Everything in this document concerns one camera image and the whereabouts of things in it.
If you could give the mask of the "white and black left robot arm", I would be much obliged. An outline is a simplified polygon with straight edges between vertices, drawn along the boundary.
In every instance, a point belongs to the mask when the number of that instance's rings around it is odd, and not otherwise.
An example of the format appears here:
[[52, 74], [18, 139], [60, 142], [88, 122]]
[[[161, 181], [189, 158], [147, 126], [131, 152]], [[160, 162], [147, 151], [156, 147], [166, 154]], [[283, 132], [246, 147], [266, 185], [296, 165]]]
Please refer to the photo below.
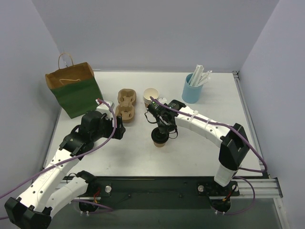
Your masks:
[[78, 172], [70, 182], [57, 189], [68, 172], [90, 152], [101, 138], [122, 139], [126, 129], [120, 116], [89, 111], [64, 137], [53, 159], [36, 180], [17, 198], [10, 197], [4, 207], [11, 223], [20, 229], [46, 229], [52, 218], [78, 196], [98, 191], [96, 176]]

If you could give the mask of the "black coffee cup lid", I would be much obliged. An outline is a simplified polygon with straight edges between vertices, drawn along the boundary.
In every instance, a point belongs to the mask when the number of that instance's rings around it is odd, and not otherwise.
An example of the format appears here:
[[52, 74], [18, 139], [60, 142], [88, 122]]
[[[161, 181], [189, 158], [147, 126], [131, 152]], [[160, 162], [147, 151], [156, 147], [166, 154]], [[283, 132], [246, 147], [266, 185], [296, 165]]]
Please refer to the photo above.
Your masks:
[[151, 138], [153, 141], [165, 141], [169, 139], [167, 134], [161, 133], [159, 128], [154, 128], [151, 133]]

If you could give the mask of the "green and brown paper bag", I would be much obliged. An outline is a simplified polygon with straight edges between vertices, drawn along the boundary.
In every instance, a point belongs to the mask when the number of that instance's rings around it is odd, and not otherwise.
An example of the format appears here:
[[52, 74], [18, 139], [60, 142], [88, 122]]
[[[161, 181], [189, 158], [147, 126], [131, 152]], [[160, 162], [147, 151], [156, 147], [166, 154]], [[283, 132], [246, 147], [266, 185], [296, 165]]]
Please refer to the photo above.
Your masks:
[[96, 99], [103, 99], [102, 92], [87, 62], [72, 64], [45, 75], [46, 84], [61, 108], [73, 119], [95, 110]]

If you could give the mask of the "brown paper coffee cup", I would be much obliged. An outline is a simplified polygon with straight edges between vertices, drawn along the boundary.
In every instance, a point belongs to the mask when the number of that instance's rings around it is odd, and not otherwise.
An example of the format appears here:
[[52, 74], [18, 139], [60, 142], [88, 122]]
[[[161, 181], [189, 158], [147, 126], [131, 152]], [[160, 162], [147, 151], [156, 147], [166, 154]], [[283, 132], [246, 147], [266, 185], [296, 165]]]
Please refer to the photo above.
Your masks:
[[156, 147], [163, 147], [163, 146], [165, 146], [166, 142], [167, 142], [167, 140], [165, 140], [165, 141], [154, 141], [153, 143]]

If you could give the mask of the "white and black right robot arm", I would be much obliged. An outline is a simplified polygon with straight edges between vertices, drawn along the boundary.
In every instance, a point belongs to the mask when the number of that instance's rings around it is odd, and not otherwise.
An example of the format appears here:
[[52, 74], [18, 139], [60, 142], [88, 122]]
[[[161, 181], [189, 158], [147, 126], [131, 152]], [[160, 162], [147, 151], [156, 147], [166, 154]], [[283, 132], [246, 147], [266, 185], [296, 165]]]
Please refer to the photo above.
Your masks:
[[244, 127], [238, 123], [223, 125], [209, 119], [184, 103], [172, 100], [169, 104], [152, 101], [147, 111], [156, 119], [160, 134], [169, 136], [178, 127], [193, 131], [219, 147], [219, 167], [211, 183], [212, 191], [221, 195], [228, 190], [228, 184], [240, 169], [249, 151], [248, 138]]

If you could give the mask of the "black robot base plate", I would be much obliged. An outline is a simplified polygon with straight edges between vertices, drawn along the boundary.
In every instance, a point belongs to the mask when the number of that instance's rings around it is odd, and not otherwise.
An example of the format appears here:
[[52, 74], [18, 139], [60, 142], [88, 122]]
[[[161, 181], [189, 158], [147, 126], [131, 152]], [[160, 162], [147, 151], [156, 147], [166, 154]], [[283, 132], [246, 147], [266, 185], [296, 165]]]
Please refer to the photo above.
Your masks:
[[222, 187], [213, 177], [97, 177], [80, 197], [119, 209], [208, 209], [231, 207], [236, 181]]

